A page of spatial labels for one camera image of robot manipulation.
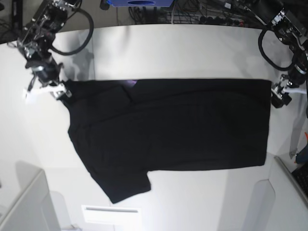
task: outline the white table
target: white table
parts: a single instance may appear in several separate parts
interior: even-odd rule
[[[63,51],[72,50],[86,33],[61,33],[54,45]],[[261,57],[258,34],[254,29],[203,25],[100,28],[95,29],[91,42],[78,55],[54,57],[64,63],[66,76],[76,80],[261,78],[275,81],[280,73]],[[290,62],[288,48],[273,34],[266,35],[264,49],[276,64]],[[81,205],[110,206],[110,202],[76,155],[67,135],[67,110],[50,95],[26,106],[21,99],[22,88],[31,79],[30,71],[24,69],[26,62],[17,50],[6,45],[0,46],[0,53],[3,111],[0,162],[14,166],[16,161],[23,160],[41,166],[50,189],[64,197],[72,223],[85,229],[113,230],[113,226],[83,221]],[[254,184],[269,178],[273,155],[289,161],[290,146],[297,146],[302,140],[299,134],[303,135],[306,126],[305,102],[305,98],[296,95],[288,107],[272,108],[268,158],[264,166],[207,172],[151,172],[151,192],[115,206],[140,207],[145,231],[240,230]]]

